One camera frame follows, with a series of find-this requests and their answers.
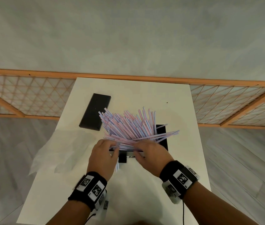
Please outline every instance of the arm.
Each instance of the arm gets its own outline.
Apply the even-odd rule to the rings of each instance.
[[[157,177],[160,176],[165,165],[174,160],[163,146],[150,140],[139,141],[135,144],[135,148],[141,149],[145,154],[144,158],[138,151],[134,151],[136,160]],[[257,225],[198,181],[187,190],[183,201],[201,225]]]
[[[119,155],[118,148],[112,156],[110,155],[108,150],[114,145],[116,143],[110,140],[99,140],[97,142],[89,158],[87,173],[95,171],[105,178],[106,181],[110,180]],[[85,203],[69,200],[46,225],[82,225],[85,224],[90,213],[91,210]]]

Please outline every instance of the orange wooden trim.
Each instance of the orange wooden trim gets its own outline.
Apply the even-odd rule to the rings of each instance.
[[[33,76],[33,77],[66,78],[66,79],[76,79],[77,77],[85,77],[85,78],[133,80],[133,81],[147,81],[147,82],[174,83],[174,84],[265,87],[265,81],[188,79],[188,78],[172,78],[172,77],[109,75],[109,74],[93,74],[93,73],[75,73],[75,72],[47,72],[47,71],[32,71],[32,70],[0,69],[0,75]]]
[[[253,110],[255,107],[262,104],[263,102],[265,102],[265,93],[261,95],[260,97],[258,97],[257,99],[255,99],[254,101],[252,101],[251,103],[249,103],[247,106],[243,107],[240,111],[238,111],[237,113],[229,117],[227,120],[223,121],[220,124],[220,126],[225,127],[226,125],[233,123],[234,121],[239,119],[239,117],[247,114],[248,112]]]
[[[225,125],[225,126],[220,126],[218,124],[198,124],[198,127],[222,127],[222,128],[265,130],[265,126],[250,126],[250,125]]]
[[[18,115],[19,117],[24,117],[25,114],[22,113],[20,110],[16,109],[12,105],[10,105],[8,102],[0,98],[0,106],[3,106],[5,109],[9,110],[10,112]]]
[[[17,115],[0,114],[0,118],[21,118]],[[25,115],[24,118],[59,120],[59,117]]]

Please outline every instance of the person's left hand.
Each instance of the person's left hand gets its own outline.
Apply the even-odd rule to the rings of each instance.
[[[104,177],[106,181],[109,181],[113,175],[118,160],[119,148],[115,149],[112,156],[108,150],[111,146],[115,145],[115,141],[99,140],[93,147],[91,156],[89,158],[87,173],[90,171],[95,171]]]

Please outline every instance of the cord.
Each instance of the cord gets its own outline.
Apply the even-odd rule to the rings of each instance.
[[[185,203],[183,202],[183,225],[185,225]]]
[[[92,216],[95,216],[95,215],[96,215],[96,213],[90,215],[90,217],[86,220],[85,224],[88,222],[88,220],[89,220]]]

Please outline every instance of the plastic wrap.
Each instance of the plastic wrap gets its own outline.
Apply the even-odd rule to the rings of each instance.
[[[55,173],[72,170],[95,137],[83,130],[55,130],[48,142],[37,152],[29,174],[40,168],[54,167]]]

